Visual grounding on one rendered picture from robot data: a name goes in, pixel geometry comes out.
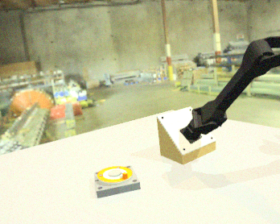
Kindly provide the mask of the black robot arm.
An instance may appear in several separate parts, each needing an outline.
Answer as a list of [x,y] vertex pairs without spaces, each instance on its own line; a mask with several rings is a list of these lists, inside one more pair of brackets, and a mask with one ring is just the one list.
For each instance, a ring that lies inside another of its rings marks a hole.
[[191,110],[192,119],[180,130],[191,144],[208,135],[227,120],[226,110],[233,104],[255,77],[265,75],[280,65],[280,53],[271,48],[280,48],[280,36],[269,36],[252,41],[243,56],[241,67],[221,90],[218,96],[204,106]]

